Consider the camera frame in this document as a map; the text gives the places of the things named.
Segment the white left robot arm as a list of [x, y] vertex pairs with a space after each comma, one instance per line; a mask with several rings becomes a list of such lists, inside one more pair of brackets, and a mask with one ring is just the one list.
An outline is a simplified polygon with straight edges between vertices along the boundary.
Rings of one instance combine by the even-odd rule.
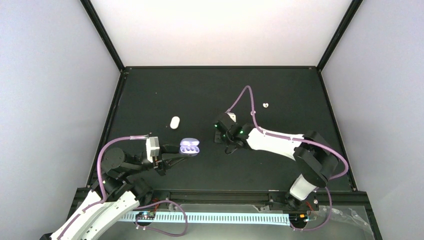
[[84, 200], [55, 232], [45, 233], [42, 240], [97, 240], [106, 230], [132, 211], [137, 227], [144, 220], [153, 220], [160, 205], [177, 208], [166, 197], [154, 197], [153, 188], [141, 177], [153, 170], [160, 176], [191, 157], [200, 149], [195, 139], [183, 139], [179, 145], [150, 145], [131, 155], [123, 149], [104, 147], [97, 160], [99, 179], [91, 186]]

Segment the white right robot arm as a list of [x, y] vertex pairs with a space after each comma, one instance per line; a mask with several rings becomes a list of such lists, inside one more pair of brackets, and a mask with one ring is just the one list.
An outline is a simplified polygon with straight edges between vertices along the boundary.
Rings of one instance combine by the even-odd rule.
[[269, 131], [254, 124], [241, 125], [229, 113], [219, 115], [214, 127], [215, 142], [226, 145], [226, 154], [247, 149], [270, 152], [295, 161], [300, 175], [284, 196], [285, 204], [293, 210], [299, 209], [314, 190], [327, 186], [340, 162], [315, 131], [306, 134]]

